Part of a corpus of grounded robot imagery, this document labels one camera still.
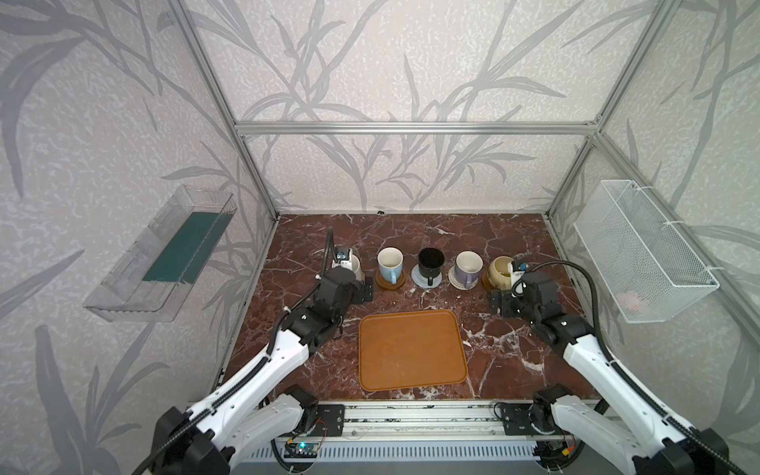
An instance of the beige mug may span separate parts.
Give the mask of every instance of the beige mug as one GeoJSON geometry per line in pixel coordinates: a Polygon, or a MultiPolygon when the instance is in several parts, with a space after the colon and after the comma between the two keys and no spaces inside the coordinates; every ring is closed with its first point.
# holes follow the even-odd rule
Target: beige mug
{"type": "Polygon", "coordinates": [[[509,290],[512,288],[512,258],[505,255],[491,261],[488,266],[488,280],[499,290],[509,290]]]}

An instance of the black cable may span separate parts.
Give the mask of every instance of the black cable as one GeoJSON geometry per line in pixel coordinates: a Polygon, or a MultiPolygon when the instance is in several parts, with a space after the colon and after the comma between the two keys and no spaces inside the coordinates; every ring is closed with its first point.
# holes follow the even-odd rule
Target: black cable
{"type": "MultiPolygon", "coordinates": [[[[317,282],[314,287],[311,288],[309,292],[304,294],[298,302],[296,302],[295,305],[293,305],[293,308],[291,311],[299,308],[316,290],[319,288],[319,282],[317,282]]],[[[272,332],[270,333],[269,337],[269,346],[267,347],[267,355],[271,356],[272,351],[274,350],[274,346],[277,342],[277,332],[280,330],[280,325],[282,324],[282,321],[287,316],[288,312],[283,312],[282,315],[277,317],[277,320],[274,321],[274,326],[272,328],[272,332]]],[[[269,362],[270,358],[261,358],[256,366],[251,369],[245,376],[243,376],[240,381],[235,383],[233,387],[228,389],[224,392],[221,396],[219,396],[214,402],[211,403],[211,407],[213,410],[216,410],[219,406],[224,404],[225,401],[229,400],[237,391],[240,390],[243,386],[248,384],[257,374],[259,371],[261,371],[261,368],[264,367],[265,364],[269,362]]],[[[161,456],[166,450],[169,449],[172,445],[174,445],[178,440],[181,439],[190,429],[193,427],[196,427],[199,422],[201,422],[203,419],[205,419],[209,414],[212,414],[212,411],[210,409],[204,409],[198,415],[192,419],[190,419],[185,425],[180,426],[167,440],[164,442],[159,448],[157,448],[155,451],[150,453],[138,466],[135,468],[135,470],[132,472],[131,475],[142,475],[145,470],[147,470],[153,462],[158,459],[158,457],[161,456]]]]}
{"type": "Polygon", "coordinates": [[[274,321],[274,324],[272,325],[272,332],[269,334],[269,346],[267,346],[267,355],[272,356],[272,351],[274,351],[274,344],[277,342],[277,332],[280,330],[280,325],[282,325],[285,317],[287,317],[289,313],[299,308],[306,301],[306,299],[314,295],[314,292],[316,292],[318,288],[319,282],[315,283],[307,293],[303,294],[299,301],[296,302],[296,304],[293,305],[293,307],[290,309],[290,312],[286,310],[282,312],[279,317],[277,317],[277,319],[274,321]]]}
{"type": "Polygon", "coordinates": [[[333,239],[332,228],[328,230],[328,238],[325,242],[325,253],[322,255],[322,270],[320,275],[325,275],[328,271],[328,254],[332,252],[335,256],[335,240],[333,239]]]}
{"type": "MultiPolygon", "coordinates": [[[[594,410],[597,411],[599,414],[603,414],[607,411],[607,409],[610,408],[610,403],[605,401],[604,399],[599,399],[599,402],[597,402],[597,405],[594,406],[594,410]]],[[[586,442],[583,442],[582,440],[579,440],[575,443],[575,449],[570,453],[570,455],[563,461],[563,463],[559,464],[559,469],[565,469],[568,465],[575,462],[578,457],[581,456],[581,452],[586,447],[586,442]]]]}
{"type": "MultiPolygon", "coordinates": [[[[695,433],[693,433],[691,430],[687,429],[683,426],[680,422],[678,422],[673,416],[668,416],[667,411],[662,408],[652,397],[647,394],[646,391],[641,389],[635,381],[631,378],[631,376],[623,369],[620,364],[617,363],[617,361],[613,361],[614,358],[612,354],[610,353],[610,350],[607,348],[607,345],[604,341],[604,331],[602,330],[602,326],[599,320],[599,302],[597,300],[597,285],[594,283],[594,279],[591,277],[591,275],[588,273],[586,269],[584,269],[582,266],[570,262],[570,261],[563,261],[562,259],[558,259],[555,261],[548,261],[548,262],[542,262],[541,264],[537,265],[536,267],[530,269],[527,272],[535,272],[539,269],[541,269],[544,266],[547,265],[553,265],[553,264],[563,264],[567,265],[571,268],[577,269],[578,271],[583,274],[583,277],[586,278],[586,281],[588,282],[589,289],[591,290],[591,320],[592,324],[594,326],[594,336],[596,336],[597,341],[599,342],[599,348],[602,350],[602,354],[606,358],[607,362],[610,366],[617,372],[620,377],[625,381],[625,383],[633,389],[633,391],[638,394],[641,399],[644,400],[653,410],[656,412],[660,417],[665,417],[665,421],[669,423],[671,426],[675,427],[676,430],[681,432],[689,441],[693,442],[695,445],[697,445],[699,448],[707,452],[712,458],[715,460],[721,462],[723,465],[725,465],[728,470],[734,472],[736,475],[747,475],[747,473],[742,470],[741,468],[737,467],[732,461],[725,458],[723,455],[719,454],[715,449],[705,444],[695,433]]],[[[515,293],[515,289],[517,288],[517,285],[522,281],[522,279],[515,282],[515,284],[512,286],[512,293],[515,293]]]]}
{"type": "Polygon", "coordinates": [[[277,461],[277,463],[282,467],[283,469],[287,470],[288,473],[303,473],[307,471],[309,468],[312,467],[316,462],[312,462],[308,465],[308,467],[303,469],[296,468],[293,464],[288,464],[280,455],[280,450],[277,448],[277,444],[274,442],[274,439],[272,439],[269,444],[272,446],[272,452],[274,453],[274,460],[277,461]]]}

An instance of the clear plastic shelf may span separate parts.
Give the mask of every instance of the clear plastic shelf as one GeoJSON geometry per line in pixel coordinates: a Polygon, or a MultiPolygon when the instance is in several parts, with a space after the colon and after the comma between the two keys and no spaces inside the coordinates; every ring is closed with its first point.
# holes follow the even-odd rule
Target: clear plastic shelf
{"type": "Polygon", "coordinates": [[[87,297],[108,321],[172,321],[237,211],[232,193],[180,186],[87,297]]]}

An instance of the white coaster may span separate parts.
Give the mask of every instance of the white coaster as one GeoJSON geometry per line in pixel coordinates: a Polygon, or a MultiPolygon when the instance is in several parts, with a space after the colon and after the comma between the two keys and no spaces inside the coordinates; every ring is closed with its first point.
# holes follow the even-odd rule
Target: white coaster
{"type": "Polygon", "coordinates": [[[423,289],[435,289],[437,286],[441,285],[441,282],[443,281],[443,273],[435,276],[432,279],[432,285],[428,285],[427,277],[423,277],[420,273],[420,265],[417,264],[414,266],[414,269],[412,269],[412,280],[418,287],[422,287],[423,289]]]}
{"type": "Polygon", "coordinates": [[[451,269],[448,270],[448,281],[453,285],[454,287],[458,288],[459,290],[471,290],[477,285],[478,279],[473,280],[473,283],[469,287],[465,287],[462,285],[459,280],[457,280],[457,275],[454,272],[454,268],[456,267],[456,264],[451,266],[451,269]]]}

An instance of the green cloth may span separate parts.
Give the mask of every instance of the green cloth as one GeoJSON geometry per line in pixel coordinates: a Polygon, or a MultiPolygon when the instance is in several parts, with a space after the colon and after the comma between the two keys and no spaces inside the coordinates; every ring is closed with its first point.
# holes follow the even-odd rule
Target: green cloth
{"type": "Polygon", "coordinates": [[[231,213],[191,213],[143,280],[195,283],[232,218],[231,213]]]}

